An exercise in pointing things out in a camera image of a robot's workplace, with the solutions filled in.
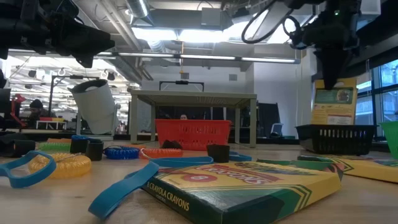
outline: black plastic basket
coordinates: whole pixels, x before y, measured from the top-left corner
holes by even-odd
[[[319,125],[296,127],[300,145],[317,154],[366,155],[372,146],[372,125]]]

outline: red plastic basket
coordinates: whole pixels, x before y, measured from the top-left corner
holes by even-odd
[[[184,150],[205,151],[209,144],[227,145],[230,121],[156,119],[160,145],[177,141]]]

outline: crayola crayons box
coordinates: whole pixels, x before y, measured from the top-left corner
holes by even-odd
[[[398,183],[398,160],[367,156],[299,156],[300,161],[337,162],[345,165],[344,174]]]
[[[336,173],[261,162],[161,169],[143,186],[197,224],[272,223],[340,188]]]

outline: window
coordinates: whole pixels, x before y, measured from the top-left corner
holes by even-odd
[[[372,76],[371,73],[366,72],[356,79],[356,88],[358,89],[358,93],[371,91],[372,90]]]
[[[398,91],[382,94],[383,121],[398,121]]]
[[[378,125],[398,121],[398,60],[358,76],[356,87],[355,124]],[[376,130],[376,137],[383,140],[382,128],[377,126]]]
[[[380,66],[381,86],[398,84],[398,60]]]
[[[373,102],[371,96],[358,98],[356,101],[355,124],[373,124]]]

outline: orange coiled keychain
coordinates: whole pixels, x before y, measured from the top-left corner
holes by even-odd
[[[140,159],[165,158],[165,157],[182,157],[181,149],[141,149],[139,153]]]

